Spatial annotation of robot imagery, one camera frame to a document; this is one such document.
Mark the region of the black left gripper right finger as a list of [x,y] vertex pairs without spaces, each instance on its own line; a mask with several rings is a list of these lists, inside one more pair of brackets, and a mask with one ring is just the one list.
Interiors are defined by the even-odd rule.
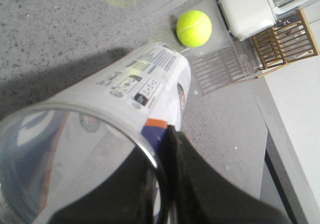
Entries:
[[173,125],[167,127],[159,155],[178,224],[289,223],[280,210],[221,176]]

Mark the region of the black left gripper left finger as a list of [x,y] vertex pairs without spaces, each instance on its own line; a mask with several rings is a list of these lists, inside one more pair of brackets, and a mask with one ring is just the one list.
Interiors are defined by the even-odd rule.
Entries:
[[98,187],[56,211],[51,224],[165,224],[166,179],[135,147]]

